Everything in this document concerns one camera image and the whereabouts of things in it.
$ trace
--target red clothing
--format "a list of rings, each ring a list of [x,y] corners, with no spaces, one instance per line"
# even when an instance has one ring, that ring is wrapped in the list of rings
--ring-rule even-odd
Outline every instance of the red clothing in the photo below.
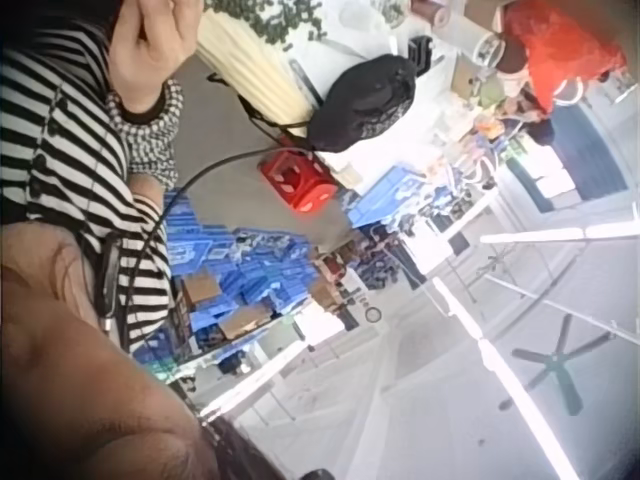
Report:
[[[627,63],[618,45],[598,40],[545,0],[521,0],[509,6],[505,32],[526,45],[531,84],[547,112],[553,109],[553,93],[564,80],[588,81]]]

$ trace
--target checkered cuff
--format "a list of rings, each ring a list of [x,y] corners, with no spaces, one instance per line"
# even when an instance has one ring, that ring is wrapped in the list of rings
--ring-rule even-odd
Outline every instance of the checkered cuff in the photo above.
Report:
[[[184,99],[180,85],[173,79],[165,83],[163,93],[164,108],[160,115],[145,125],[131,123],[124,118],[122,102],[115,92],[107,96],[107,112],[112,126],[129,147],[129,172],[152,175],[171,190],[178,181],[173,139],[178,132]]]

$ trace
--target red object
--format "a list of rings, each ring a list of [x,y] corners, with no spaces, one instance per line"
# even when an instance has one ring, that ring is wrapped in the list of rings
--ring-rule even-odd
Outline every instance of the red object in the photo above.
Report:
[[[585,83],[626,65],[622,49],[585,30],[576,20],[544,0],[521,0],[506,10],[505,32],[527,47],[534,94],[547,112],[564,80]]]
[[[297,152],[278,152],[259,168],[296,212],[322,209],[338,190],[329,169],[315,156],[310,160]]]

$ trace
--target black wristband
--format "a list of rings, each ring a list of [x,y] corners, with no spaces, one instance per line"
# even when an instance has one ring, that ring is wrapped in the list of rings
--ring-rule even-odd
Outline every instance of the black wristband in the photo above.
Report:
[[[131,123],[133,125],[147,125],[153,122],[156,118],[158,118],[160,114],[162,114],[162,112],[164,111],[164,107],[166,105],[166,101],[167,99],[164,94],[164,87],[162,87],[158,100],[146,112],[133,113],[127,110],[126,108],[124,108],[124,105],[122,105],[121,106],[122,119],[125,122]]]

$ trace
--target fingers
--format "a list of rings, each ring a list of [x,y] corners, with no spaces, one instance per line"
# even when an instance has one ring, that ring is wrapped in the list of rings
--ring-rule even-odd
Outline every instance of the fingers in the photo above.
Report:
[[[170,51],[178,40],[176,22],[169,0],[137,0],[147,41],[153,49]]]
[[[131,47],[138,41],[142,16],[138,8],[138,0],[124,0],[113,31],[112,45]]]
[[[178,34],[184,42],[185,48],[194,51],[198,38],[198,25],[204,9],[204,0],[173,0]]]

